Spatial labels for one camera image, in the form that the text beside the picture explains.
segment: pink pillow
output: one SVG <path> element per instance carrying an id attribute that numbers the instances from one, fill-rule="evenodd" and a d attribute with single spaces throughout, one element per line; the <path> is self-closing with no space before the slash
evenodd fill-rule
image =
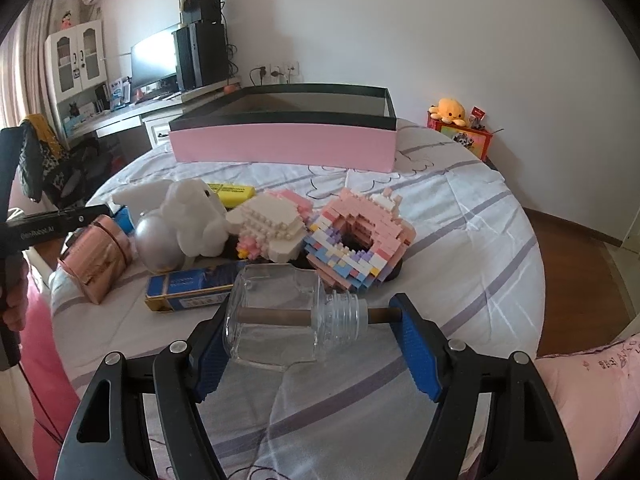
<path id="1" fill-rule="evenodd" d="M 640 412 L 640 334 L 535 361 L 569 438 L 580 480 L 593 480 Z"/>

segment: blue gripper pad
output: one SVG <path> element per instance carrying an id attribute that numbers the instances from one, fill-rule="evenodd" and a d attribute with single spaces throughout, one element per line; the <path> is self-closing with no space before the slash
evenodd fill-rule
<path id="1" fill-rule="evenodd" d="M 402 310 L 402 321 L 389 325 L 396 336 L 396 341 L 414 378 L 416 387 L 422 393 L 427 394 L 433 402 L 439 402 L 443 388 L 438 376 L 438 369 L 442 369 L 442 367 L 438 366 L 434 351 L 440 353 L 441 349 L 433 346 L 443 342 L 446 344 L 446 338 L 435 324 L 422 319 L 405 294 L 396 294 L 392 297 L 389 301 L 389 307 Z M 432 333 L 433 327 L 431 325 L 440 333 Z"/>
<path id="2" fill-rule="evenodd" d="M 218 320 L 219 322 L 216 324 L 217 326 L 213 336 L 198 358 L 196 366 L 198 369 L 198 382 L 193 389 L 193 396 L 196 402 L 202 402 L 207 395 L 216 391 L 222 379 L 222 374 L 225 371 L 226 364 L 229 361 L 229 356 L 226 354 L 223 343 L 225 309 L 219 307 L 218 312 L 220 311 L 222 311 L 222 319 L 220 319 L 220 314 L 216 313 L 212 321 L 215 322 Z"/>

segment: glass jar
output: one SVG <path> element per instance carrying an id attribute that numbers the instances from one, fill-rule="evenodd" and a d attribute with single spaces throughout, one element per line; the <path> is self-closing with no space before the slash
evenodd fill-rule
<path id="1" fill-rule="evenodd" d="M 247 265 L 229 297 L 225 349 L 236 362 L 286 370 L 352 343 L 365 333 L 368 316 L 357 296 L 325 293 L 315 270 Z"/>

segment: white plush bunny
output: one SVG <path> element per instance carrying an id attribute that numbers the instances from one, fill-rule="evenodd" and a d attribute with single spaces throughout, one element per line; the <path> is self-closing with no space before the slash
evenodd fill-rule
<path id="1" fill-rule="evenodd" d="M 226 209 L 201 179 L 181 180 L 169 186 L 160 206 L 162 218 L 178 235 L 178 245 L 187 256 L 219 256 L 228 233 Z"/>
<path id="2" fill-rule="evenodd" d="M 147 184 L 135 184 L 115 192 L 111 199 L 114 204 L 129 208 L 129 218 L 137 226 L 144 213 L 158 209 L 166 196 L 173 180 L 155 180 Z"/>

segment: door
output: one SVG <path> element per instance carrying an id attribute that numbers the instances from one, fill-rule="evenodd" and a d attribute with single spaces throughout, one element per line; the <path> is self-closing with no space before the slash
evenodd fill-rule
<path id="1" fill-rule="evenodd" d="M 49 37 L 51 75 L 56 101 L 64 101 L 82 91 L 76 32 L 68 28 Z"/>
<path id="2" fill-rule="evenodd" d="M 622 246 L 635 253 L 640 253 L 640 210 L 636 214 L 636 220 L 626 234 Z"/>
<path id="3" fill-rule="evenodd" d="M 102 45 L 102 23 L 88 22 L 74 28 L 77 30 L 82 88 L 87 90 L 107 81 Z"/>

